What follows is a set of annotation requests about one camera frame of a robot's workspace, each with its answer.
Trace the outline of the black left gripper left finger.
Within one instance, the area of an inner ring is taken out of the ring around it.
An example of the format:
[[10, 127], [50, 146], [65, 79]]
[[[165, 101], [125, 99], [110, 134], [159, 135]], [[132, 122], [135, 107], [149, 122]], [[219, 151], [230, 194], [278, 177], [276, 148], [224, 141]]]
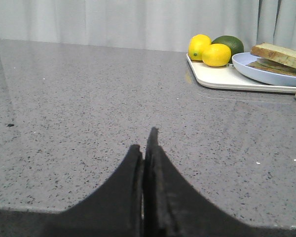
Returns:
[[143, 155], [130, 146], [95, 192], [60, 213], [0, 210], [0, 237], [141, 237]]

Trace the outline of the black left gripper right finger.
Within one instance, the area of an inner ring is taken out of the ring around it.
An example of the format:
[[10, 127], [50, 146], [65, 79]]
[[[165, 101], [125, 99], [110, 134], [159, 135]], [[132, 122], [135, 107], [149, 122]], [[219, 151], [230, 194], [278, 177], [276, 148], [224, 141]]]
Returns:
[[150, 131], [143, 176], [146, 237], [296, 237], [296, 228], [250, 226], [208, 201], [179, 173]]

